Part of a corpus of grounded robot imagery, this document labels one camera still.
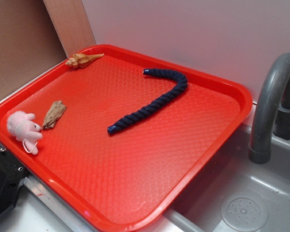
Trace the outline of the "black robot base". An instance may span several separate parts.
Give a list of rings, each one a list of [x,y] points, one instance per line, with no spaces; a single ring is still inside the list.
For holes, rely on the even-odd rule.
[[[0,150],[0,218],[15,208],[26,175],[26,167],[10,151]]]

